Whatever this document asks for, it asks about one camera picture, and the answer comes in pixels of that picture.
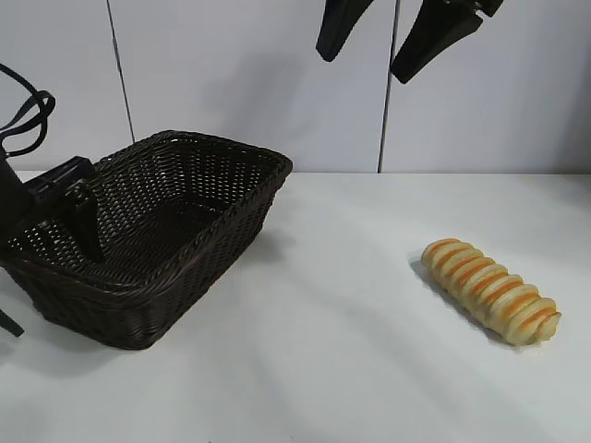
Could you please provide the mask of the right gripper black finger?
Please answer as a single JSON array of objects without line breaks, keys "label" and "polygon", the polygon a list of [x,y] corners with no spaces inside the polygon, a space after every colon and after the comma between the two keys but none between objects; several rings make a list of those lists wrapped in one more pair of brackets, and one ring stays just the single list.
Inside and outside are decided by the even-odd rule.
[{"label": "right gripper black finger", "polygon": [[356,23],[369,7],[368,0],[326,0],[316,50],[332,62],[342,50]]}]

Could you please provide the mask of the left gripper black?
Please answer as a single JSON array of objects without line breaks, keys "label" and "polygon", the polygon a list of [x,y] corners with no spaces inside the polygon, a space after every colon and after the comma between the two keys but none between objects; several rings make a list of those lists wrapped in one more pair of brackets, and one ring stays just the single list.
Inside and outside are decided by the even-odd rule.
[{"label": "left gripper black", "polygon": [[[80,251],[100,263],[98,201],[86,182],[96,177],[91,161],[76,156],[50,171],[22,182],[6,160],[1,160],[1,245],[41,223],[58,219]],[[3,310],[0,327],[15,337],[24,329]]]}]

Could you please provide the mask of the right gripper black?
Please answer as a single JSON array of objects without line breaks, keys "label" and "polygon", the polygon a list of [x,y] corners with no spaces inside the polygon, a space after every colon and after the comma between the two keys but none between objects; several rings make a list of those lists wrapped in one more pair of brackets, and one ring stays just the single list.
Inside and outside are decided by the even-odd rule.
[{"label": "right gripper black", "polygon": [[492,18],[503,0],[428,0],[419,8],[412,29],[394,57],[391,72],[406,84],[430,61]]}]

